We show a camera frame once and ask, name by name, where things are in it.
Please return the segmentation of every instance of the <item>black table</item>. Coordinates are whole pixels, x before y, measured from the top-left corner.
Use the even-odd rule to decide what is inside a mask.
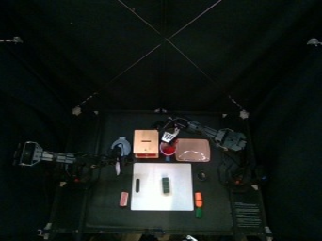
[[[230,128],[245,132],[249,136],[248,121],[238,114],[228,116],[217,113],[177,113],[198,121],[213,129]],[[106,154],[119,137],[126,137],[134,144],[135,129],[151,129],[153,123],[165,121],[173,114],[158,114],[146,111],[109,111],[81,116],[75,120],[71,132],[69,152],[87,152]],[[182,138],[206,138],[181,131]],[[73,232],[78,236],[83,233],[181,233],[204,235],[234,235],[242,230],[234,219],[234,199],[232,191],[220,180],[220,168],[224,164],[221,149],[210,145],[212,159],[206,163],[193,163],[193,191],[201,191],[205,197],[204,217],[196,218],[196,211],[131,211],[131,189],[134,165],[122,167],[122,174],[117,176],[115,167],[106,166],[97,173],[97,180],[83,188],[59,187],[53,215],[53,233]],[[253,149],[248,148],[249,158],[254,161]],[[165,162],[165,158],[150,162]],[[198,180],[197,173],[204,170],[206,181]],[[129,206],[121,208],[119,194],[130,193]],[[256,191],[256,199],[265,213],[261,191]],[[258,229],[248,229],[250,233],[260,233]]]

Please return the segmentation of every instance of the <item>small cup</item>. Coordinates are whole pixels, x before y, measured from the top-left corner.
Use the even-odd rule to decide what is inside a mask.
[[[161,143],[161,153],[166,156],[173,155],[177,152],[177,145],[170,145],[166,142]]]

